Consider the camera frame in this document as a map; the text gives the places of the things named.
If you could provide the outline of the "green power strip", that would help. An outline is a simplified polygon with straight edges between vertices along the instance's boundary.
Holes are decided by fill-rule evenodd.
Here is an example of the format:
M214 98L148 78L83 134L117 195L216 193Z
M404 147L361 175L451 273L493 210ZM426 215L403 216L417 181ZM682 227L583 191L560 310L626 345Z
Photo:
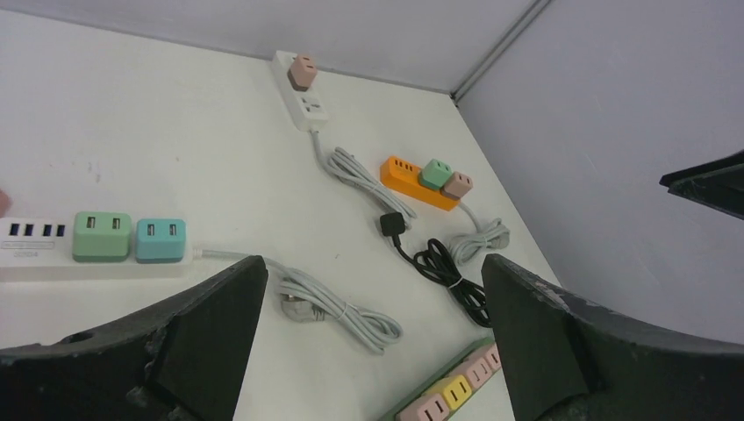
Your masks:
M489 344L489 343L496 343L496 342L492 338L484 338L484 339L476 340L476 341L472 342L471 344L469 344L468 346L466 346L464 348L464 350L462 350L458 354L456 354L455 357L453 357L452 359L450 359L450 361L448 361L447 363L445 363L445 365L443 367L441 367L436 372L434 372L433 375L431 375L428 379L426 379L425 381L423 381L423 383L421 383L419 386L417 386L412 392L410 392L401 401L399 401L398 403L394 404L390 409L387 410L387 412L385 412L379 418L381 420L395 420L396 414L398 412L400 412L408 404L410 404L413 401L415 401L416 399L418 399L420 396L423 396L424 393L425 393L425 391L427 389L429 389L436 381L438 381L439 379L441 379L443 377L448 377L449 376L448 374L456 366L458 366L461 362L463 362L464 360L466 360L468 358L468 356L473 351L475 351L479 346L486 345L486 344ZM453 416L456 412L457 412L457 410L455 410L453 412L450 412L450 415L449 415L449 417L447 419L449 419L451 416Z

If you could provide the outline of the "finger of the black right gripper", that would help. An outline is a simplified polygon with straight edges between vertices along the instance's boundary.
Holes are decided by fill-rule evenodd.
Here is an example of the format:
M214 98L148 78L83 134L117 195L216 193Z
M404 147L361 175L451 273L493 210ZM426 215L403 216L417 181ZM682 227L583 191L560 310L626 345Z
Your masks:
M674 196L743 219L743 151L663 175L659 183Z

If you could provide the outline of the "pink adapter plug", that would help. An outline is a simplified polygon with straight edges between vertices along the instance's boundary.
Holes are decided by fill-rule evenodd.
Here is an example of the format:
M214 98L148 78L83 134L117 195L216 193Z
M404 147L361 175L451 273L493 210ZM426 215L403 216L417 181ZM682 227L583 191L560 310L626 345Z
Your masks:
M447 402L440 393L420 396L396 414L396 421L444 421L450 415Z
M473 391L479 390L494 374L483 356L469 357L456 366L448 375L462 375Z
M496 343L489 343L479 346L467 358L467 360L478 359L483 359L492 373L496 373L501 368L501 362Z

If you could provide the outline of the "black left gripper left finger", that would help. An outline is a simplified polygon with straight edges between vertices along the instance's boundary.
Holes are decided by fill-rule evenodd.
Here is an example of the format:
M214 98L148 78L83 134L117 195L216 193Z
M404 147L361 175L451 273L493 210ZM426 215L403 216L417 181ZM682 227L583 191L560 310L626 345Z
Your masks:
M250 256L108 324L5 348L2 419L232 419L267 282Z

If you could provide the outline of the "yellow adapter plug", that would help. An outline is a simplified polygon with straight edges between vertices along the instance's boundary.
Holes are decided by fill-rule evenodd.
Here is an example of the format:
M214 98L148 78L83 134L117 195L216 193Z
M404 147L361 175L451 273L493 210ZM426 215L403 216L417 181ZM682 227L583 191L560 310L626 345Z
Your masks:
M450 375L436 381L424 393L425 396L439 395L451 412L458 410L473 394L468 379L464 375Z

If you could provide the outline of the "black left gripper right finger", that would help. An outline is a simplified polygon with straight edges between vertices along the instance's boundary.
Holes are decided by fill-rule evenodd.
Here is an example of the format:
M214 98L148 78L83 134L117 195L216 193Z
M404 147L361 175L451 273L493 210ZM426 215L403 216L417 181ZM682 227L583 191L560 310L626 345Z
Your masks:
M482 278L517 420L742 419L742 345L630 318L499 254Z

